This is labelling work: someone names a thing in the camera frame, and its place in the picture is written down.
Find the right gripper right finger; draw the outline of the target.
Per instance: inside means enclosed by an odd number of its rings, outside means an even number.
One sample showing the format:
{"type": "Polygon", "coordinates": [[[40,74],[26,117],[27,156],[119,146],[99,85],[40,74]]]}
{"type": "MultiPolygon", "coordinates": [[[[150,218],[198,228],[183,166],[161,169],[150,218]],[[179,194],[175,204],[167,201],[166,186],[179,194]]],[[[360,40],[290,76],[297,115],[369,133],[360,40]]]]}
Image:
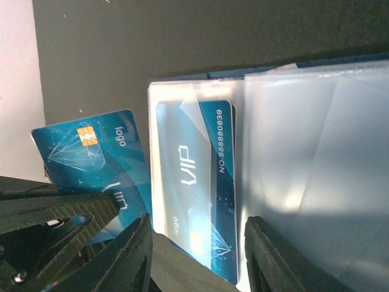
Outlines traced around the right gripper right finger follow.
{"type": "Polygon", "coordinates": [[[352,291],[310,261],[263,218],[249,217],[245,252],[251,291],[352,291]]]}

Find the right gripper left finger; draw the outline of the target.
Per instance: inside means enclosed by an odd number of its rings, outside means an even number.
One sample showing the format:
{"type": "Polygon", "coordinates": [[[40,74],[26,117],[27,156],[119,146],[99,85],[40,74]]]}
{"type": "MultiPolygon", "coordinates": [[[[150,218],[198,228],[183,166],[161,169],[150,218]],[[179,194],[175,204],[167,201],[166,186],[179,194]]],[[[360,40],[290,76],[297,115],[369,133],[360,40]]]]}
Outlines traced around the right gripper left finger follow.
{"type": "Polygon", "coordinates": [[[146,214],[50,291],[148,291],[152,253],[150,215],[146,214]]]}

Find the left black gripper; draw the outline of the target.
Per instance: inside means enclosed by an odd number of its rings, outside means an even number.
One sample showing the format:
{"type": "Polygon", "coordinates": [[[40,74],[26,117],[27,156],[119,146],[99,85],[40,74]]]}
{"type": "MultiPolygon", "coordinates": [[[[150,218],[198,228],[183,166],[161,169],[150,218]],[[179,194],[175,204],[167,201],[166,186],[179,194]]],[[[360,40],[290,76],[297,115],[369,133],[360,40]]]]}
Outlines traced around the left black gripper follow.
{"type": "Polygon", "coordinates": [[[2,192],[1,291],[58,285],[86,264],[83,250],[118,213],[106,193],[2,192]]]}

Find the single blue vip card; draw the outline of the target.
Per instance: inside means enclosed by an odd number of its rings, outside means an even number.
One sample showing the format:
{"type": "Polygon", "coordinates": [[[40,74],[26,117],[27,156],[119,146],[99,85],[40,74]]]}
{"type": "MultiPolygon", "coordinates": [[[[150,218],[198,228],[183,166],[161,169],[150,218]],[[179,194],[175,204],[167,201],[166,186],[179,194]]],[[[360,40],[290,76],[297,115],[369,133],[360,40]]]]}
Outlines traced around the single blue vip card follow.
{"type": "Polygon", "coordinates": [[[31,135],[60,193],[108,193],[118,202],[118,216],[92,243],[113,239],[152,213],[150,172],[131,110],[36,128],[31,135]]]}

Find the blue card holder wallet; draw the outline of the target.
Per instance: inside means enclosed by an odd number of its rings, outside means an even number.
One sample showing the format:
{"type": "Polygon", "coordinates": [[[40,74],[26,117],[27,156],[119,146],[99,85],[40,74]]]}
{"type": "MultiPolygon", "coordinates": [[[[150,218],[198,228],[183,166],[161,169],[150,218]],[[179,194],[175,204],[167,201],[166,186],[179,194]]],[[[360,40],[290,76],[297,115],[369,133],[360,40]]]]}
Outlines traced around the blue card holder wallet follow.
{"type": "Polygon", "coordinates": [[[238,281],[259,216],[352,291],[388,290],[388,54],[214,72],[148,86],[153,227],[165,235],[156,106],[235,108],[238,281]]]}

